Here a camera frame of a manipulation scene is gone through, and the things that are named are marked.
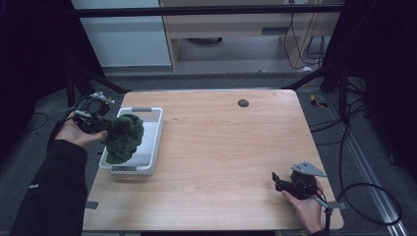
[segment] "human hand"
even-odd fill
[[[323,190],[322,185],[317,178],[316,181],[319,189]],[[322,206],[316,201],[316,197],[311,197],[306,200],[298,200],[286,191],[281,191],[281,194],[292,204],[295,209],[295,213],[308,234],[316,233],[322,230]]]
[[[68,118],[73,118],[74,116],[75,113],[71,112]],[[68,119],[62,125],[61,130],[55,137],[55,140],[65,140],[80,146],[81,148],[86,148],[94,142],[103,141],[106,137],[107,131],[101,131],[92,135],[86,134],[77,126],[74,119]]]

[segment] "green cloth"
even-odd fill
[[[124,114],[113,121],[104,143],[107,163],[122,164],[132,158],[144,136],[144,121],[136,115]]]

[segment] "wire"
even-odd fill
[[[318,132],[318,131],[323,131],[323,130],[325,130],[325,129],[328,129],[328,128],[330,128],[330,127],[332,127],[332,126],[334,126],[334,125],[337,125],[338,123],[340,123],[342,120],[340,119],[340,120],[336,120],[336,121],[334,121],[333,123],[331,123],[331,124],[329,124],[329,125],[326,125],[326,126],[324,126],[324,127],[322,127],[322,128],[320,128],[320,129],[317,129],[317,130],[312,130],[312,131],[310,131],[311,133],[316,133],[316,132]]]
[[[333,142],[333,143],[326,143],[326,144],[316,143],[316,146],[328,146],[328,145],[338,145],[338,144],[340,144],[340,141]]]
[[[64,123],[66,121],[69,120],[68,116],[71,114],[71,112],[73,112],[74,110],[77,110],[77,107],[79,106],[79,104],[81,102],[84,102],[85,99],[89,98],[89,95],[84,95],[78,102],[76,102],[73,106],[69,107],[68,109],[64,110],[64,111],[60,111],[57,112],[55,114],[59,114],[59,113],[64,113],[63,117],[56,123],[55,127],[52,129],[52,132],[49,135],[49,140],[48,140],[48,145],[47,145],[47,150],[49,150],[49,148],[52,145],[52,142],[55,140],[56,135],[58,134],[58,132],[61,130],[62,126],[64,125]]]
[[[321,36],[319,52],[315,52],[315,53],[310,52],[310,47],[312,45],[313,39],[314,39],[313,36],[310,37],[310,40],[309,40],[309,43],[308,43],[307,49],[306,49],[306,55],[307,55],[308,58],[316,60],[316,63],[315,63],[316,68],[319,69],[320,67],[322,67],[322,64],[323,64],[323,61],[324,61],[325,55],[326,55],[326,53],[324,52],[325,51],[325,37]]]
[[[348,82],[348,85],[350,86],[350,88],[352,90],[355,90],[356,93],[358,93],[360,95],[364,95],[365,94],[365,90],[362,88],[362,80],[359,81],[359,85],[357,85],[356,83],[353,83],[349,79],[347,79],[347,82]]]
[[[295,31],[294,31],[293,21],[294,21],[294,13],[291,13],[291,20],[290,20],[290,22],[289,22],[288,31],[287,31],[287,33],[285,34],[285,37],[284,37],[284,40],[283,40],[283,41],[284,41],[284,42],[283,42],[283,43],[284,43],[284,51],[285,51],[285,53],[286,53],[286,55],[287,55],[287,58],[289,59],[289,54],[288,54],[288,51],[286,50],[286,38],[287,38],[287,36],[288,36],[288,33],[289,33],[290,29],[292,29],[292,34],[293,34],[293,36],[294,36],[295,45],[297,46],[298,56],[300,57],[301,61],[303,61],[303,63],[304,63],[304,64],[306,64],[306,65],[304,65],[304,66],[302,66],[302,67],[295,67],[295,66],[293,66],[293,65],[291,64],[291,61],[289,61],[289,65],[291,66],[291,68],[292,68],[292,69],[302,69],[302,68],[304,68],[305,66],[315,65],[315,63],[309,63],[309,62],[304,61],[303,57],[301,56],[300,46],[298,45],[298,41],[297,41],[297,38],[296,38],[296,36],[295,36]]]
[[[334,122],[334,121],[337,121],[337,120],[324,121],[324,122],[321,122],[321,123],[318,123],[318,124],[309,125],[309,127],[320,126],[320,125],[324,125],[324,124]]]
[[[317,194],[316,193],[316,196],[320,199],[320,200],[322,200],[323,202],[325,202],[325,203],[327,203],[328,202],[328,199],[326,198],[326,195],[325,195],[325,193],[323,192],[323,190],[321,190],[320,188],[318,188],[318,190],[319,190],[319,192],[320,192],[320,194],[323,196],[320,196],[319,194]]]
[[[350,133],[350,118],[352,117],[352,114],[353,113],[357,114],[359,111],[363,111],[364,110],[364,106],[362,105],[362,106],[357,107],[353,111],[351,111],[351,108],[353,107],[353,104],[356,103],[356,102],[359,102],[359,101],[362,101],[362,98],[359,98],[359,99],[353,101],[352,104],[349,106],[348,113],[347,113],[349,119],[347,119],[346,127],[345,127],[345,130],[343,132],[343,136],[342,136],[341,141],[340,141],[338,171],[339,171],[339,184],[340,184],[340,189],[342,191],[341,191],[340,195],[338,196],[338,198],[336,200],[339,202],[339,200],[342,197],[344,197],[345,198],[345,201],[349,204],[349,206],[356,213],[358,213],[360,216],[362,216],[363,218],[365,218],[365,219],[367,219],[367,220],[369,220],[369,221],[371,221],[373,223],[376,223],[376,224],[379,224],[379,225],[382,225],[382,226],[394,225],[394,224],[398,223],[401,220],[401,218],[402,218],[402,208],[401,208],[400,203],[395,199],[395,197],[393,196],[393,194],[391,194],[389,191],[385,190],[384,188],[382,188],[382,187],[380,187],[378,185],[371,184],[371,183],[355,183],[355,184],[351,184],[348,187],[344,188],[343,177],[342,177],[343,145],[344,145],[344,142],[345,142],[347,136]],[[358,187],[358,186],[369,186],[369,187],[377,188],[377,189],[383,191],[384,193],[386,193],[395,202],[395,204],[396,204],[396,209],[398,210],[398,218],[396,220],[392,221],[392,222],[382,222],[382,221],[378,221],[378,220],[375,220],[375,219],[367,216],[362,211],[360,211],[358,208],[356,208],[351,203],[351,201],[348,199],[348,197],[346,196],[346,192],[348,190],[350,190],[350,189],[352,189],[354,187]]]
[[[75,110],[77,110],[77,107],[72,106],[72,107],[69,107],[69,108],[67,108],[67,109],[65,109],[65,110],[61,110],[61,111],[57,111],[57,112],[55,112],[55,113],[52,113],[52,114],[50,114],[50,116],[55,116],[55,115],[62,114],[62,113],[64,113],[64,112],[68,112],[68,111],[75,111]]]
[[[32,129],[29,129],[29,130],[24,130],[24,132],[25,133],[28,133],[28,132],[32,132],[32,131],[36,131],[36,130],[38,130],[38,129],[40,129],[40,128],[42,128],[47,122],[48,122],[48,120],[49,120],[49,117],[48,117],[48,115],[47,114],[45,114],[45,113],[43,113],[43,112],[35,112],[35,113],[33,113],[33,115],[43,115],[44,117],[45,117],[45,120],[43,121],[43,123],[42,124],[40,124],[38,127],[35,127],[35,128],[32,128]]]

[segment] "table top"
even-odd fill
[[[301,228],[271,180],[272,171],[289,180],[291,165],[305,160],[324,170],[293,90],[137,91],[125,95],[122,107],[130,106],[163,109],[155,172],[99,169],[89,194],[98,206],[86,209],[85,230]],[[328,179],[319,179],[334,200]],[[330,228],[342,225],[337,209]]]

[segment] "white cabinet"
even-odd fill
[[[76,9],[159,7],[158,0],[72,0]],[[107,68],[170,66],[162,17],[83,18],[92,48]]]

